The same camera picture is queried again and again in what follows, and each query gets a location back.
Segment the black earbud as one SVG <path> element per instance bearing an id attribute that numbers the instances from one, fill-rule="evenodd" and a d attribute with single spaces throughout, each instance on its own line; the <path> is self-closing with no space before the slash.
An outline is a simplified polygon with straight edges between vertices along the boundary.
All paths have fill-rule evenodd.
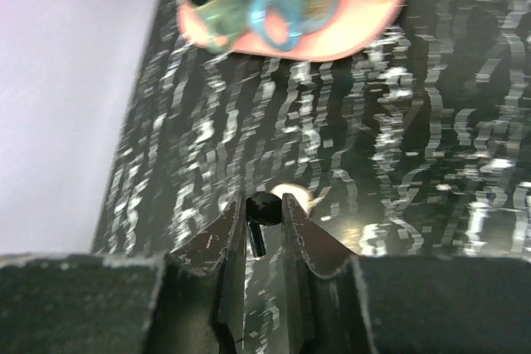
<path id="1" fill-rule="evenodd" d="M 282 222 L 281 199 L 271 192 L 255 192 L 246 198 L 246 222 L 255 258 L 266 255 L 262 225 L 279 225 Z"/>

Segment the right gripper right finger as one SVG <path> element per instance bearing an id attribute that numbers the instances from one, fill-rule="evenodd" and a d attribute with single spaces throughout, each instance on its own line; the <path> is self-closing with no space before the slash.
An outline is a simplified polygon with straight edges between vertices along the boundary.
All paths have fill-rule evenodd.
<path id="1" fill-rule="evenodd" d="M 282 199 L 292 353 L 527 353 L 530 264 L 357 255 Z"/>

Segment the beige earbud charging case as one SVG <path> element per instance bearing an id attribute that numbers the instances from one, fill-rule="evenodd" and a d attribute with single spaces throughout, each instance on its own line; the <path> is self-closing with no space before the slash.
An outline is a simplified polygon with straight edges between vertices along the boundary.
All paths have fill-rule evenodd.
<path id="1" fill-rule="evenodd" d="M 272 194 L 281 198 L 284 194 L 292 195 L 309 216 L 312 210 L 324 199 L 323 196 L 315 197 L 309 188 L 294 183 L 281 183 L 273 187 Z"/>

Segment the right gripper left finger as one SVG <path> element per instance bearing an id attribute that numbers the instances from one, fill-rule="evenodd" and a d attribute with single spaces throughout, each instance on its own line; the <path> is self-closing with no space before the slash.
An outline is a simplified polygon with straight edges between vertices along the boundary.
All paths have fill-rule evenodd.
<path id="1" fill-rule="evenodd" d="M 233 353 L 243 335 L 246 200 L 161 255 L 4 255 L 4 353 Z"/>

